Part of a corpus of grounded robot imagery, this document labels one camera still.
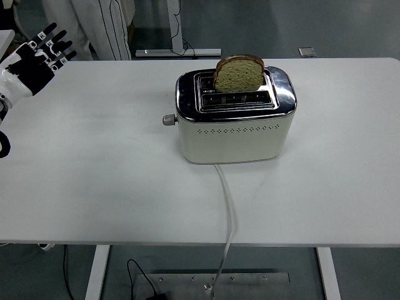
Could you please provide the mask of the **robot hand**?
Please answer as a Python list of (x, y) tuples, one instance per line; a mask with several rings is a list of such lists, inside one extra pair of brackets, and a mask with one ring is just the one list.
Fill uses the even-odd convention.
[(1, 63), (1, 104), (11, 109), (20, 99), (35, 96), (41, 91), (76, 51), (66, 52), (71, 41), (64, 41), (67, 31), (51, 33), (55, 22), (30, 41), (21, 44)]

